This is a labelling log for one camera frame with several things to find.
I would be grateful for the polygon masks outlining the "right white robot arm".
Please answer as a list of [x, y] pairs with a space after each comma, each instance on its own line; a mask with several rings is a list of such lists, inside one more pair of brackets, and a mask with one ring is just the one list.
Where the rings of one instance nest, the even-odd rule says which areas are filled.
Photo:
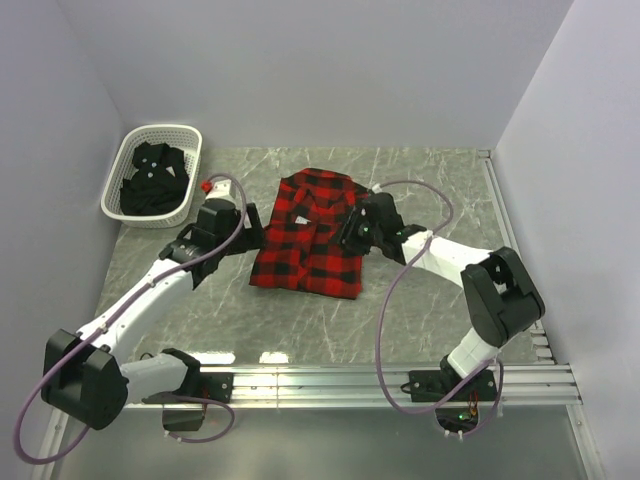
[[375, 247], [398, 264], [431, 272], [461, 288], [471, 327], [443, 362], [440, 385], [451, 399], [472, 392], [473, 371], [545, 314], [544, 301], [514, 249], [469, 247], [405, 224], [389, 193], [374, 193], [356, 204], [335, 241], [359, 256]]

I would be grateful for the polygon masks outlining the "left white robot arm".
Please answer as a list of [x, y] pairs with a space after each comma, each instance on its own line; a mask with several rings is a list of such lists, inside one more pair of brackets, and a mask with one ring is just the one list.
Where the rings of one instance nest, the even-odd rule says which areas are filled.
[[129, 357], [165, 311], [213, 274], [224, 257], [263, 243], [254, 204], [205, 201], [196, 221], [160, 251], [134, 288], [78, 332], [59, 330], [50, 337], [41, 399], [102, 430], [129, 403], [159, 396], [189, 402], [214, 392], [200, 362], [181, 350], [167, 348], [146, 360]]

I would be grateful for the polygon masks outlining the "red black plaid shirt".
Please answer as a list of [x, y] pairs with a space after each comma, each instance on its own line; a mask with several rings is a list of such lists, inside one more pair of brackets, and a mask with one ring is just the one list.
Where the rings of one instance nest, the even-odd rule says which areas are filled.
[[354, 300], [362, 290], [362, 258], [336, 242], [364, 186], [351, 177], [306, 168], [280, 180], [265, 243], [249, 284]]

